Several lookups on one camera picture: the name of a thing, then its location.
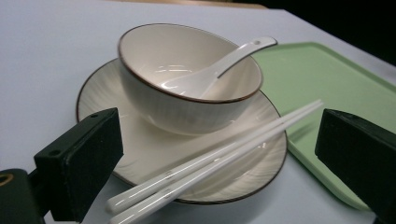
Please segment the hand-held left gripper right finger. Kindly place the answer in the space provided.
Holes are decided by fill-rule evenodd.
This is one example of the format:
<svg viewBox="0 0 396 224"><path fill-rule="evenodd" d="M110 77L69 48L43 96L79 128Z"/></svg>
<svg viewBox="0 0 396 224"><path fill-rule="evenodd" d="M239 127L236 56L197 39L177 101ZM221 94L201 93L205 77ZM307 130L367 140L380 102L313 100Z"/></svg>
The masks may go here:
<svg viewBox="0 0 396 224"><path fill-rule="evenodd" d="M347 112L326 109L315 154L376 214L396 224L396 134Z"/></svg>

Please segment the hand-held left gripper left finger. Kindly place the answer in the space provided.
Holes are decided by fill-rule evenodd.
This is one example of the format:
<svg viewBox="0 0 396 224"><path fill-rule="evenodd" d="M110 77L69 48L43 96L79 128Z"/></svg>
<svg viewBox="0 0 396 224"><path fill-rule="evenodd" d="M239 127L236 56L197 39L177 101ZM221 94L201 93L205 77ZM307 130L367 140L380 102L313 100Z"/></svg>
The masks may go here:
<svg viewBox="0 0 396 224"><path fill-rule="evenodd" d="M89 115L35 154L35 182L53 219L82 221L122 156L115 107Z"/></svg>

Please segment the white plate with brown rim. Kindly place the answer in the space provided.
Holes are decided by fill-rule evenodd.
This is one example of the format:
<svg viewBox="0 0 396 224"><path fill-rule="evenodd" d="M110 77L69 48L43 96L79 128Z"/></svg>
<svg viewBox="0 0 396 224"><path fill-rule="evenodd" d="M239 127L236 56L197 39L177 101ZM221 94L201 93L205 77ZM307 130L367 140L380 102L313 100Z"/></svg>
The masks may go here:
<svg viewBox="0 0 396 224"><path fill-rule="evenodd" d="M112 60L88 77L77 103L79 120L116 107L120 114L123 157L114 174L131 186L159 175L211 149L229 144L249 129L278 118L264 94L232 125L215 133L180 135L146 122L127 100L120 83L119 61ZM177 198L181 203L230 203L265 188L279 173L287 152L287 136L281 133L247 155L225 166Z"/></svg>

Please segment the light green tray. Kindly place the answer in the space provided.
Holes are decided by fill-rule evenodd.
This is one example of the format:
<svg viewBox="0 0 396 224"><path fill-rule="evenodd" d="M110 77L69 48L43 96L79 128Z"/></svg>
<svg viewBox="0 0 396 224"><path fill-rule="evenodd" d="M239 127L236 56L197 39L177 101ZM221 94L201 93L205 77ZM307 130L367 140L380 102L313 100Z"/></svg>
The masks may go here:
<svg viewBox="0 0 396 224"><path fill-rule="evenodd" d="M253 55L262 91L281 115L317 99L326 108L367 119L396 133L396 86L318 43L283 44ZM315 155L322 111L287 129L289 152L340 201L368 206Z"/></svg>

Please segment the white bowl with brown rim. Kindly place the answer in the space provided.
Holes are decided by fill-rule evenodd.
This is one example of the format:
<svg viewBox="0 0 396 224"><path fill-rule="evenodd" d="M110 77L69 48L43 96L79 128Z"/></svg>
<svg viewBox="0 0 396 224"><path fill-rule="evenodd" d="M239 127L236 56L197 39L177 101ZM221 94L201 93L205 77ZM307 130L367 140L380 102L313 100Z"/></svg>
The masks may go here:
<svg viewBox="0 0 396 224"><path fill-rule="evenodd" d="M132 106L154 126L186 135L213 133L237 120L259 93L262 70L254 59L230 68L204 99L177 96L160 84L199 71L236 48L221 36L189 26L138 26L118 44L121 84Z"/></svg>

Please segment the white ceramic spoon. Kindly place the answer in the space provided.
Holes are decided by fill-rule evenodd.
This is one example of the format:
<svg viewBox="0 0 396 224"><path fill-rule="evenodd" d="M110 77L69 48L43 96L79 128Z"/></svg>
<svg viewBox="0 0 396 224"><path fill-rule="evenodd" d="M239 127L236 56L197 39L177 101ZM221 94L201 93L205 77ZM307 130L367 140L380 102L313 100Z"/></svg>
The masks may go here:
<svg viewBox="0 0 396 224"><path fill-rule="evenodd" d="M160 87L177 95L202 99L208 90L233 66L253 53L275 46L270 36L255 38L197 72L165 80Z"/></svg>

